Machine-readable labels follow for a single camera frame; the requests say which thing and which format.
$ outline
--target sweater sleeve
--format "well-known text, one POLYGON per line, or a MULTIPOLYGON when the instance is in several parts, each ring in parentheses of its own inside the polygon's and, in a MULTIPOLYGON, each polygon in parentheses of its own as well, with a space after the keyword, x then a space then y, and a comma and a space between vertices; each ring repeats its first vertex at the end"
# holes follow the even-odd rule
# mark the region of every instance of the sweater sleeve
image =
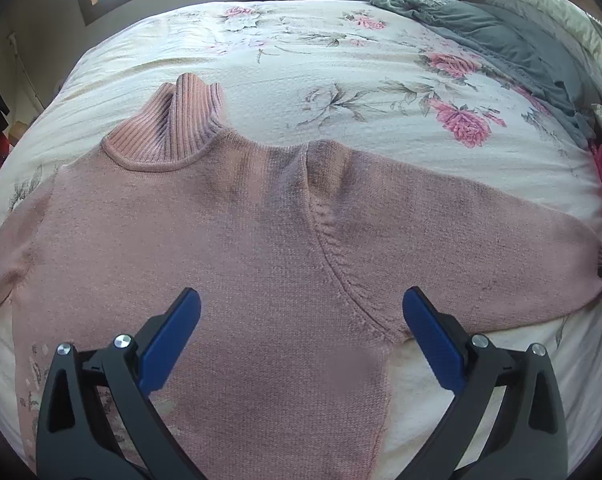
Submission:
POLYGON ((40 184, 0 227, 0 304, 28 273, 34 238, 45 216, 54 178, 40 184))
POLYGON ((409 336, 413 285, 469 333, 555 319, 602 291, 602 245, 567 214, 332 141, 310 145, 307 179, 331 272, 394 340, 409 336))

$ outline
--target floral bedspread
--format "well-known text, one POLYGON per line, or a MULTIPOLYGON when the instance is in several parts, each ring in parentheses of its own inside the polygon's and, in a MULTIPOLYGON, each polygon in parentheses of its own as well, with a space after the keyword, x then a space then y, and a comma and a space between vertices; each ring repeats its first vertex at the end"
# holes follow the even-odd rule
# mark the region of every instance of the floral bedspread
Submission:
MULTIPOLYGON (((142 20, 96 46, 4 163, 0 224, 56 167, 96 146, 162 82, 184 72, 221 84, 228 120, 242 136, 276 145, 334 139, 473 178, 572 214, 602 240, 602 190, 592 155, 576 147, 537 100, 480 56, 419 23, 346 1, 202 4, 142 20)), ((11 316, 0 308, 0 427, 28 457, 33 442, 21 436, 33 431, 21 434, 17 403, 38 409, 46 373, 38 362, 49 349, 32 349, 30 396, 15 399, 11 316)), ((581 390, 571 396, 570 388, 593 384, 591 395, 602 396, 602 360, 574 370, 575 359, 593 353, 583 351, 586 336, 570 334, 601 316, 597 306, 502 336, 510 348, 540 340, 565 364, 555 369, 562 397, 571 399, 566 404, 571 463, 593 442, 602 419, 592 431, 582 431, 591 422, 582 406, 586 396, 581 390), (591 381, 590 374, 598 380, 591 381)), ((602 348, 601 328, 584 333, 602 348)), ((407 346, 402 352, 390 377, 399 392, 393 398, 397 411, 372 475, 378 480, 396 478, 449 402, 418 350, 407 346)), ((588 406, 601 406, 597 399, 588 406)), ((173 408, 169 399, 153 401, 159 413, 173 408)), ((109 410, 111 402, 104 403, 109 410)), ((113 424, 127 451, 126 435, 116 420, 113 424)), ((178 435, 179 428, 171 431, 178 435)), ((488 431, 484 423, 480 433, 488 431)), ((479 452, 477 443, 468 457, 479 452)))

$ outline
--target metal bolt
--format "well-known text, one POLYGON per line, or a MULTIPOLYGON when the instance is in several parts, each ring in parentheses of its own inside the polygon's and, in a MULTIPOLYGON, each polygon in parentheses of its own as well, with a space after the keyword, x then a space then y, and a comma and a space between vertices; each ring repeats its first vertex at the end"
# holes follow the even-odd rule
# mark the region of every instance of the metal bolt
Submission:
POLYGON ((532 353, 534 355, 544 356, 546 355, 546 347, 541 343, 534 343, 532 345, 532 353))
POLYGON ((132 338, 127 334, 117 335, 114 338, 114 346, 116 348, 126 348, 132 342, 132 338))
POLYGON ((59 355, 68 355, 72 350, 72 346, 69 343, 61 343, 56 347, 56 353, 59 355))
POLYGON ((472 346, 477 348, 487 348, 490 340, 483 334, 475 334, 472 336, 472 346))

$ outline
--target knit fabric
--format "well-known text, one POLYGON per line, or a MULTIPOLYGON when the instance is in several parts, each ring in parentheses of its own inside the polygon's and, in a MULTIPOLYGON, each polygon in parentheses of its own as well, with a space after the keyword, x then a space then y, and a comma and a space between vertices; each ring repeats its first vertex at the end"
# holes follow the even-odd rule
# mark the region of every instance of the knit fabric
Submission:
POLYGON ((111 344, 191 286, 201 321, 151 398, 203 473, 363 480, 406 288, 489 331, 584 306, 598 263, 584 224, 482 184, 332 141, 258 145, 225 125, 219 86, 183 75, 0 229, 24 447, 33 461, 58 343, 111 344))

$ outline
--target blue gripper pad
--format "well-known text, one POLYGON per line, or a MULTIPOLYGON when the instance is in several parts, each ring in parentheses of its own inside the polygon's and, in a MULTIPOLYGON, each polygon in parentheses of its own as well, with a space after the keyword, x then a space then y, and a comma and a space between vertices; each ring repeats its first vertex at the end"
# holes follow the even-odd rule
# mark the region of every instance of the blue gripper pad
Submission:
POLYGON ((435 308, 415 286, 403 295, 403 318, 441 388, 459 395, 466 386, 463 356, 437 320, 435 308))
POLYGON ((166 313, 166 319, 139 359, 137 385, 146 396, 160 390, 201 317, 196 290, 184 290, 166 313))

